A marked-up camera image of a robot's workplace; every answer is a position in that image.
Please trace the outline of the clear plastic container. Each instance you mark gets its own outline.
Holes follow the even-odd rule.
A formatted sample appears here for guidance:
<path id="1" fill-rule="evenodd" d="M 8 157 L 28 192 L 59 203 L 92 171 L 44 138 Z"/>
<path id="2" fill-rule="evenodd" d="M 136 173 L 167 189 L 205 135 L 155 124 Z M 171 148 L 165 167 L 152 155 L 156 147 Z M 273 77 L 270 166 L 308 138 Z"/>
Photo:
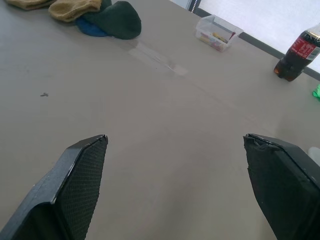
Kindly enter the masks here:
<path id="1" fill-rule="evenodd" d="M 241 28 L 216 15 L 202 17 L 195 27 L 195 37 L 219 52 L 230 48 L 241 33 Z"/>

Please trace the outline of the tan knitted sock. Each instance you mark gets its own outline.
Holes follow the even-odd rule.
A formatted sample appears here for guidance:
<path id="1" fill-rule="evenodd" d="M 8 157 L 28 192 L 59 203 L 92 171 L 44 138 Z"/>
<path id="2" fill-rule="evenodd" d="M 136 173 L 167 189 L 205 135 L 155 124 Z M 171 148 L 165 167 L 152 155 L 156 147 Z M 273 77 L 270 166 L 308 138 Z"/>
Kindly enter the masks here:
<path id="1" fill-rule="evenodd" d="M 86 13 L 98 12 L 101 4 L 102 0 L 57 0 L 48 12 L 55 20 L 69 23 Z"/>
<path id="2" fill-rule="evenodd" d="M 47 8 L 57 0 L 4 0 L 8 5 L 25 11 Z"/>

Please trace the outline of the blue sock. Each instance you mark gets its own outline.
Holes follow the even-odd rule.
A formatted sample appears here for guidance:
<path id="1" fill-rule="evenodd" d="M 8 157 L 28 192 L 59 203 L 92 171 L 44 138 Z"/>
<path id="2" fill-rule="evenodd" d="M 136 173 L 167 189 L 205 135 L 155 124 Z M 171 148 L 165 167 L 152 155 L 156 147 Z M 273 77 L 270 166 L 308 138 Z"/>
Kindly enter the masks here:
<path id="1" fill-rule="evenodd" d="M 93 23 L 88 22 L 83 17 L 79 17 L 75 20 L 75 25 L 78 27 L 78 29 L 85 35 L 91 36 L 91 37 L 108 37 L 109 34 L 100 29 L 98 26 L 96 26 Z"/>

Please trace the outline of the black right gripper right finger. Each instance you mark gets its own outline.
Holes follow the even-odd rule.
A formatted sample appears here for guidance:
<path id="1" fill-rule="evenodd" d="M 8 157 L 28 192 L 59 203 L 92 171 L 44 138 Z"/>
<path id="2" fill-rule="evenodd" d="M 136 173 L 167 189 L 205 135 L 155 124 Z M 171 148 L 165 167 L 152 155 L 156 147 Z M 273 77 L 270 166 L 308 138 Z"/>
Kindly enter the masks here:
<path id="1" fill-rule="evenodd" d="M 243 137 L 255 199 L 277 240 L 320 240 L 320 165 L 299 146 Z"/>

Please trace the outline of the dark green sock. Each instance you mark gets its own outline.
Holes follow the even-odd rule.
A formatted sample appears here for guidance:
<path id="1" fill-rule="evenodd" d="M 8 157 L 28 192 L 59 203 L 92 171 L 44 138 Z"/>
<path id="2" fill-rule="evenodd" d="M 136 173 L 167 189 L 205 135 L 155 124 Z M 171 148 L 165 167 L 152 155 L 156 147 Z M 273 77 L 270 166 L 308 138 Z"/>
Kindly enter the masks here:
<path id="1" fill-rule="evenodd" d="M 109 36 L 132 40 L 142 32 L 141 19 L 134 7 L 127 1 L 101 0 L 97 12 L 88 12 L 83 18 Z"/>

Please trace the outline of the cola bottle with red label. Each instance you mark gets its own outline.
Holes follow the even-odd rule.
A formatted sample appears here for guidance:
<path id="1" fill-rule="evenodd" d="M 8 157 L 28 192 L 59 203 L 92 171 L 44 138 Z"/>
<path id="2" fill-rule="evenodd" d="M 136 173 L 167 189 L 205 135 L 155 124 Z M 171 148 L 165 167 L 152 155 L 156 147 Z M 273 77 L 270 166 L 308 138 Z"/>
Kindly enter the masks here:
<path id="1" fill-rule="evenodd" d="M 280 79 L 292 82 L 319 54 L 320 23 L 298 36 L 273 71 Z"/>

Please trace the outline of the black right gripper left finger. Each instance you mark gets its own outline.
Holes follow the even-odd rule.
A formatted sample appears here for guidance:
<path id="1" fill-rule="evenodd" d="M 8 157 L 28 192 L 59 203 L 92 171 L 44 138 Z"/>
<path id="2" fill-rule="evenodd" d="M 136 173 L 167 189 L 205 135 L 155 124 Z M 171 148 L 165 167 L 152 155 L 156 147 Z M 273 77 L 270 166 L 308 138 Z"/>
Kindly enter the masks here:
<path id="1" fill-rule="evenodd" d="M 69 146 L 0 231 L 0 240 L 85 240 L 97 202 L 108 137 Z"/>

